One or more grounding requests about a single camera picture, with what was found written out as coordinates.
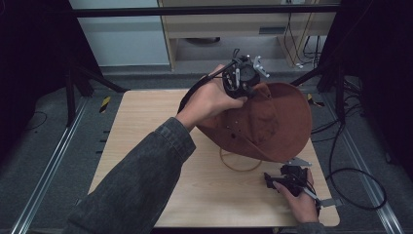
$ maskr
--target wooden cabinet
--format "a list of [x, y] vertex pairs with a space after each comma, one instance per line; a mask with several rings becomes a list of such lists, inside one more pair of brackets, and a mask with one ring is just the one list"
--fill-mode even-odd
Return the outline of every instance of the wooden cabinet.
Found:
[[[305, 0], [306, 4], [336, 3], [339, 0]], [[282, 0], [158, 0], [160, 7], [278, 5]], [[326, 35], [335, 13], [230, 14], [163, 16], [169, 61], [175, 65], [179, 38], [274, 36], [282, 45], [290, 65], [297, 62], [308, 35]]]

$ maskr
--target hand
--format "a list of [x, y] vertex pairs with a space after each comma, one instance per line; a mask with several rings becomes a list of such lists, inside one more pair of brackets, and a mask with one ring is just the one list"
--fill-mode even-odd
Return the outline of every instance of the hand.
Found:
[[[211, 73], [222, 67], [224, 65], [218, 65]], [[222, 78], [214, 78], [192, 94], [182, 111], [176, 115], [176, 119], [191, 131], [197, 124], [226, 109], [241, 108], [244, 102], [246, 97], [229, 97], [225, 93]]]
[[[313, 175], [311, 174], [310, 169], [307, 171], [307, 180], [312, 185], [314, 184]], [[292, 214], [298, 222], [319, 222], [316, 203], [312, 197], [305, 192], [301, 192], [298, 197], [294, 197], [282, 184], [274, 182], [274, 185], [287, 200], [289, 206], [291, 207]]]

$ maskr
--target wall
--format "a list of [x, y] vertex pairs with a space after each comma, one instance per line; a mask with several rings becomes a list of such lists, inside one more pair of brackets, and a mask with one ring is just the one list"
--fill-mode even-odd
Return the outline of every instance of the wall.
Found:
[[[158, 7], [156, 0], [70, 0], [73, 9]], [[79, 19], [101, 67], [169, 65], [160, 17]]]

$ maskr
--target wooden tabletop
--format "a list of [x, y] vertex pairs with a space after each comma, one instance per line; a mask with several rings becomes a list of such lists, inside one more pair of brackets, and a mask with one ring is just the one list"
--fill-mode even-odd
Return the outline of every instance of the wooden tabletop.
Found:
[[[144, 137], [176, 114], [185, 93], [186, 90], [125, 93], [90, 192]], [[258, 168], [248, 171], [259, 161], [239, 155], [221, 159], [219, 147], [197, 128], [191, 136], [197, 149], [185, 162], [180, 180], [156, 227], [276, 227], [297, 224], [283, 196], [265, 184], [263, 174], [280, 176], [282, 164], [262, 162]], [[298, 157], [313, 164], [311, 171], [318, 196], [330, 198], [310, 140]], [[326, 226], [339, 223], [334, 207], [323, 208], [319, 219]]]

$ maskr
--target denim jacket sleeve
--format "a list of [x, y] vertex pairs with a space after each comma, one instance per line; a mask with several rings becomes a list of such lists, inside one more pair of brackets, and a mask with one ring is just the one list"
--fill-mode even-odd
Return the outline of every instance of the denim jacket sleeve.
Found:
[[169, 118], [74, 209], [63, 233], [150, 233], [194, 150], [188, 131]]
[[320, 222], [305, 222], [297, 227], [298, 234], [325, 234], [324, 225]]

